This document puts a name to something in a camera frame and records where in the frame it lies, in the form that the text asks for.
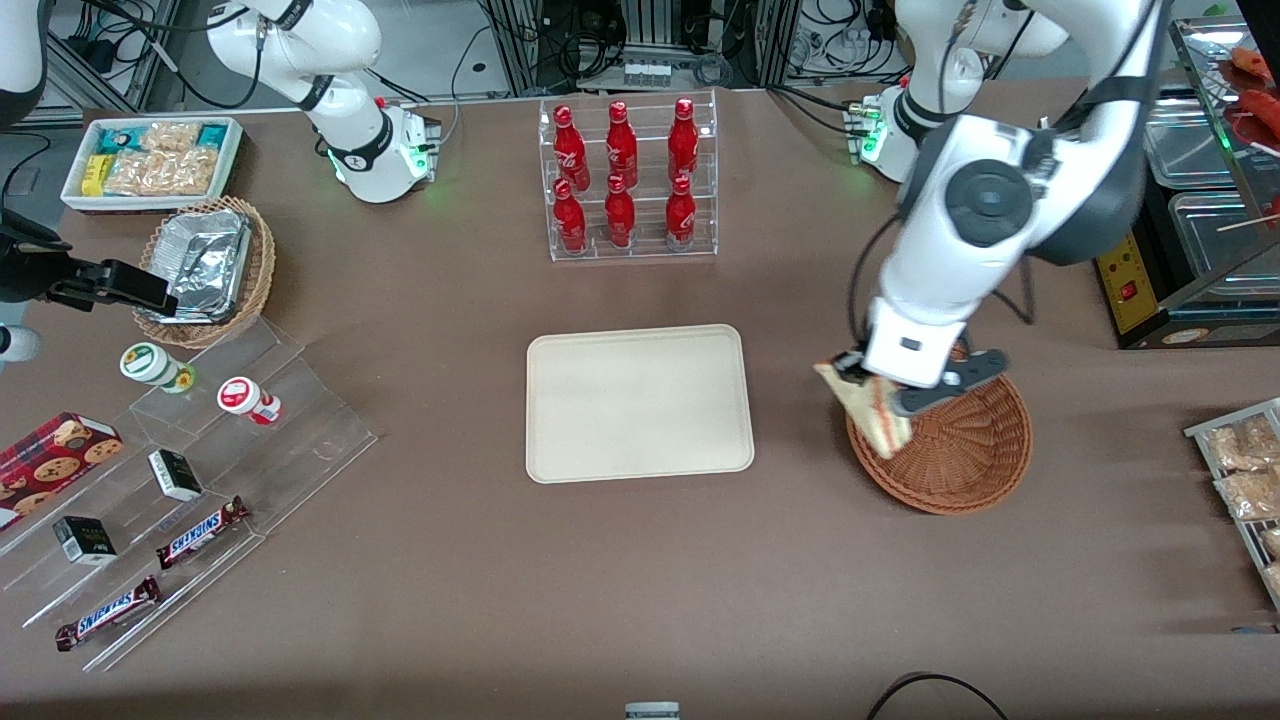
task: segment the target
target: foil container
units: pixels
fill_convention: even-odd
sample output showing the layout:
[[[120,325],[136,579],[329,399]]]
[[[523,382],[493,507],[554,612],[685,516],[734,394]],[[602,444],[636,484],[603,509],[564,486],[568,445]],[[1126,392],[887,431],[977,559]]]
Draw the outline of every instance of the foil container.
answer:
[[[234,210],[182,214],[164,224],[147,272],[169,282],[178,299],[173,318],[156,323],[221,324],[236,314],[253,223]]]

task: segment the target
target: brown table surface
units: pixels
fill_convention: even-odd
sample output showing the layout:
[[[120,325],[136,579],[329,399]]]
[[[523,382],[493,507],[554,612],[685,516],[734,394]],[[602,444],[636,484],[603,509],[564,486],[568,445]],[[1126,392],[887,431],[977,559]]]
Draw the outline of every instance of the brown table surface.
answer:
[[[1030,123],[1078,88],[988,83],[975,109]],[[1030,409],[1025,482],[974,516],[911,511],[809,368],[847,340],[849,269],[895,187],[764,92],[718,101],[722,250],[663,266],[552,265],[534,101],[466,106],[439,181],[385,206],[334,181],[301,114],[242,117],[233,190],[279,243],[266,315],[384,437],[106,674],[67,671],[0,607],[5,717],[607,719],[671,698],[690,720],[850,719],[911,670],[1014,717],[1277,716],[1280,638],[1228,633],[1266,596],[1180,430],[1280,395],[1280,350],[1116,351],[1093,269],[1041,265],[1036,327],[995,302],[972,325]],[[60,232],[133,259],[155,223],[69,211]],[[0,441],[140,395],[115,369],[141,338],[127,310],[28,323],[47,346],[0,375]],[[749,470],[526,477],[530,341],[700,323],[742,334]],[[984,716],[905,694],[897,717],[929,698]]]

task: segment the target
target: beige tray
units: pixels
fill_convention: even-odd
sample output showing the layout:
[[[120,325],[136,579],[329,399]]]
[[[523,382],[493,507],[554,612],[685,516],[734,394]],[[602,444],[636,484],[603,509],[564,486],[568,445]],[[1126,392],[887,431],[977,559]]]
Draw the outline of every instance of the beige tray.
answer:
[[[737,473],[755,457],[730,325],[540,337],[525,421],[525,469],[539,483]]]

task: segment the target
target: wicker basket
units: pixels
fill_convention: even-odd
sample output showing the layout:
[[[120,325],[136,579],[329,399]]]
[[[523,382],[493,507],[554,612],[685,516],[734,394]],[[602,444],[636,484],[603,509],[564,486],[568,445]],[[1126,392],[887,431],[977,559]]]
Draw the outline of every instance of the wicker basket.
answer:
[[[911,442],[884,460],[846,418],[863,468],[884,492],[936,515],[986,510],[1009,497],[1032,457],[1032,423],[1005,375],[911,418]]]
[[[219,197],[206,200],[189,208],[178,210],[175,215],[192,213],[212,213],[216,210],[236,210],[248,217],[253,222],[253,234],[250,238],[250,255],[244,261],[244,278],[241,282],[239,302],[232,319],[220,325],[161,325],[143,318],[137,310],[133,319],[142,328],[146,336],[159,343],[177,345],[192,350],[202,350],[214,343],[218,338],[230,333],[237,327],[251,320],[262,311],[266,297],[271,292],[271,273],[275,272],[275,240],[271,238],[271,228],[262,222],[262,215],[252,205],[238,197]],[[151,254],[155,252],[156,241],[164,223],[151,233],[151,242],[142,252],[142,266],[151,264]]]

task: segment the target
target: robotic arm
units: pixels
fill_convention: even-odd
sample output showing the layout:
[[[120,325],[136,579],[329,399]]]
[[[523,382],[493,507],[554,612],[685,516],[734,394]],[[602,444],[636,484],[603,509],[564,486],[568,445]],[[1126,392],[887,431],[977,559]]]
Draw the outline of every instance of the robotic arm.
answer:
[[[366,202],[388,202],[435,173],[439,124],[381,106],[356,72],[381,47],[374,14],[358,0],[246,0],[215,6],[209,20],[248,8],[209,31],[224,65],[261,81],[302,109],[329,145],[338,179]]]
[[[837,361],[905,386],[909,415],[992,379],[998,351],[950,352],[982,299],[1024,254],[1066,265],[1110,250],[1140,199],[1140,131],[1158,90],[1169,0],[1027,0],[1085,49],[1089,90],[1053,127],[954,118],[920,147],[899,193],[905,218],[881,269],[865,347]]]
[[[897,22],[915,47],[905,88],[863,100],[858,129],[868,133],[859,161],[902,182],[925,133],[969,109],[982,88],[979,53],[1041,58],[1066,41],[1066,31],[1019,0],[899,0]]]

